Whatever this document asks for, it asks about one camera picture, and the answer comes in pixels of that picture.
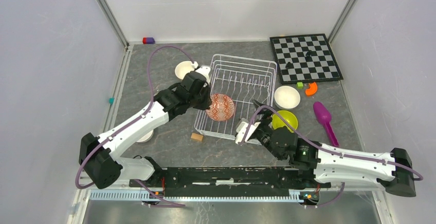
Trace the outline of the beige bowl with leaf motif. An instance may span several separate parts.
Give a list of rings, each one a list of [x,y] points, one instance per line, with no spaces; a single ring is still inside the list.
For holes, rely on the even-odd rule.
[[[175,75],[179,80],[183,80],[185,75],[191,71],[195,71],[198,68],[198,62],[191,62],[191,61],[183,61],[180,62],[175,67]]]

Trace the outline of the yellow-green bowl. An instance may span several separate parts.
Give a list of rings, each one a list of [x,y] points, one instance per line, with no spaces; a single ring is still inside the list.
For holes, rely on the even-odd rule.
[[[279,110],[278,114],[293,128],[297,129],[299,122],[297,117],[288,110]],[[274,130],[279,129],[281,127],[286,127],[290,132],[293,132],[291,128],[289,128],[276,114],[272,115],[271,126]]]

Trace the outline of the white bowl outside rack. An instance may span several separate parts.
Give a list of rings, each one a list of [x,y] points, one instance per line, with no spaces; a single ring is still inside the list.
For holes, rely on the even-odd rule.
[[[291,110],[300,104],[299,92],[290,86],[280,86],[274,92],[274,103],[280,109]]]

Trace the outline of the blue patterned bowl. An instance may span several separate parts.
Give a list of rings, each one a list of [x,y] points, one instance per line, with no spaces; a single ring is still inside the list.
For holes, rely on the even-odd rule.
[[[211,105],[205,110],[207,116],[214,121],[227,121],[235,114],[235,104],[233,100],[224,94],[213,94]]]

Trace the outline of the white wire dish rack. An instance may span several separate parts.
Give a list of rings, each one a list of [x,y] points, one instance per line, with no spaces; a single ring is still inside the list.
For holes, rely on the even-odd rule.
[[[198,111],[194,128],[204,136],[234,141],[237,126],[255,112],[252,100],[271,106],[277,76],[274,61],[215,54],[211,63],[211,94],[224,94],[235,104],[235,113],[227,121],[214,121]]]

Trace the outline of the plain white bowl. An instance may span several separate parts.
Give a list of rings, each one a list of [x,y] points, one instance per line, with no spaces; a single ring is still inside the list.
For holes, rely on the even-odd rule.
[[[137,143],[144,143],[149,141],[153,137],[154,131],[151,130],[149,133],[145,134],[143,137],[141,137],[139,140],[137,140]]]

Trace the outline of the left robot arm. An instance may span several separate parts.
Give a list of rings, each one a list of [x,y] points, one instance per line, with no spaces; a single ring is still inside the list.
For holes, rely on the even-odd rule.
[[[207,110],[211,105],[210,67],[200,67],[155,94],[138,113],[118,126],[94,136],[84,135],[80,143],[79,164],[75,184],[79,189],[96,186],[104,189],[118,179],[143,180],[148,186],[161,182],[161,172],[148,159],[123,158],[122,154],[144,135],[186,113],[190,108]],[[81,185],[86,172],[91,183]]]

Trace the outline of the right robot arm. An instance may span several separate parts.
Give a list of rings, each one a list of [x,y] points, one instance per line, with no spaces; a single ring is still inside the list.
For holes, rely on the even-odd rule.
[[[276,159],[285,160],[297,168],[297,181],[303,187],[315,182],[373,184],[382,186],[391,195],[415,197],[412,161],[403,148],[388,153],[363,153],[346,150],[303,139],[285,125],[272,129],[270,123],[276,111],[257,100],[252,101],[255,114],[261,119],[251,120],[248,139],[258,140]]]

